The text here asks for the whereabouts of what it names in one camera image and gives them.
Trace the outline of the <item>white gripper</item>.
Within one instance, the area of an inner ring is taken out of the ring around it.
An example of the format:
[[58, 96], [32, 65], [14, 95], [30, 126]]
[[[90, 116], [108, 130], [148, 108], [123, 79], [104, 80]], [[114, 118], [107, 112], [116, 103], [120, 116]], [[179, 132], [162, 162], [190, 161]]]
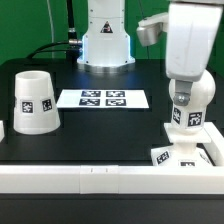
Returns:
[[138, 22], [142, 46], [157, 43], [161, 33], [167, 33], [166, 74], [176, 79], [175, 105], [188, 105], [192, 82], [206, 69], [222, 13], [223, 0], [170, 0], [167, 12]]

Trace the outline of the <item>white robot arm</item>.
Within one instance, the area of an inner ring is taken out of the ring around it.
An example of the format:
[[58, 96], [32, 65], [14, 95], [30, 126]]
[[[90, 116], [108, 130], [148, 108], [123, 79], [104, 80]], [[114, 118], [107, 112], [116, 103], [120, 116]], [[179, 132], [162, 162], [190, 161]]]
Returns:
[[[88, 0], [80, 68], [114, 73], [135, 62], [124, 29], [124, 6], [125, 0]], [[166, 74], [175, 81], [173, 101], [178, 106], [189, 104], [192, 85], [206, 69], [223, 10], [224, 0], [169, 0], [167, 12], [138, 23], [137, 35], [144, 46], [167, 34]]]

